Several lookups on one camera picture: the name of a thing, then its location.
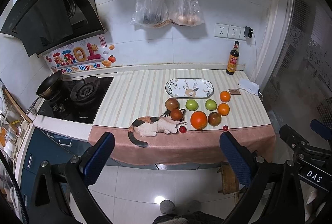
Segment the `calico cat print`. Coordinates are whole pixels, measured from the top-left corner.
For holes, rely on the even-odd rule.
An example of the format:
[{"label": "calico cat print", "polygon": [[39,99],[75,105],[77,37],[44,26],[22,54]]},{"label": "calico cat print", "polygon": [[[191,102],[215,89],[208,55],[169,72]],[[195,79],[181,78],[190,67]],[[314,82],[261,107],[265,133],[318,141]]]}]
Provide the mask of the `calico cat print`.
[{"label": "calico cat print", "polygon": [[157,132],[164,132],[165,134],[177,133],[177,124],[185,124],[183,120],[174,121],[170,117],[170,111],[167,110],[160,117],[143,116],[137,118],[128,129],[129,140],[140,147],[148,147],[147,142],[139,141],[135,138],[134,134],[138,134],[141,137],[154,137]]}]

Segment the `bottle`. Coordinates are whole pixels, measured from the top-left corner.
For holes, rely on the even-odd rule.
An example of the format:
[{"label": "bottle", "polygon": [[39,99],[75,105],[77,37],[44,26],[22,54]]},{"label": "bottle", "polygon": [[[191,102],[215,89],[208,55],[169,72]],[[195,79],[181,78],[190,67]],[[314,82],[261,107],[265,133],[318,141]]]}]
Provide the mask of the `bottle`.
[{"label": "bottle", "polygon": [[233,75],[235,72],[236,63],[239,58],[239,52],[237,51],[239,48],[239,44],[240,43],[238,41],[235,41],[234,49],[230,51],[230,56],[229,56],[227,69],[226,69],[226,73],[229,75]]}]

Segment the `power adapter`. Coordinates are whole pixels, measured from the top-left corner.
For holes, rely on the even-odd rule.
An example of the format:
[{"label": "power adapter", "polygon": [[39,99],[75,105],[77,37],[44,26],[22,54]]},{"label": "power adapter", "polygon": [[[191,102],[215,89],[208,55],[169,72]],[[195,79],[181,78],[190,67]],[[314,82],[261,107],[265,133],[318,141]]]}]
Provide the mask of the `power adapter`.
[{"label": "power adapter", "polygon": [[254,30],[251,29],[249,26],[246,26],[244,29],[244,36],[246,38],[252,38],[252,34],[253,34]]}]

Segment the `tile floor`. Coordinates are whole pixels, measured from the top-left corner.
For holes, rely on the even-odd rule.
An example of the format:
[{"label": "tile floor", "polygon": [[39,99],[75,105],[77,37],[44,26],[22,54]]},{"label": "tile floor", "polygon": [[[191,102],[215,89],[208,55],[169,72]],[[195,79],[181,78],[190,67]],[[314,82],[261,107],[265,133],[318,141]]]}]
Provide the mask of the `tile floor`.
[{"label": "tile floor", "polygon": [[[96,184],[89,187],[95,200],[114,224],[149,224],[161,215],[158,196],[173,201],[180,214],[191,200],[202,203],[204,213],[221,218],[234,207],[234,195],[218,193],[221,175],[217,169],[149,170],[105,166]],[[85,223],[71,197],[75,218]]]}]

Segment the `plate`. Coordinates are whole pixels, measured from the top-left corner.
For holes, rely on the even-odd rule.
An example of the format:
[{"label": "plate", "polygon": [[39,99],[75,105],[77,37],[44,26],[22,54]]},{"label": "plate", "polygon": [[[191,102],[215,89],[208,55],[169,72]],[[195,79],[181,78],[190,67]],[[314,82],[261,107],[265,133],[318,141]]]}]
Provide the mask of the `plate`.
[{"label": "plate", "polygon": [[203,98],[213,93],[213,86],[204,79],[173,79],[166,83],[167,94],[175,98]]}]

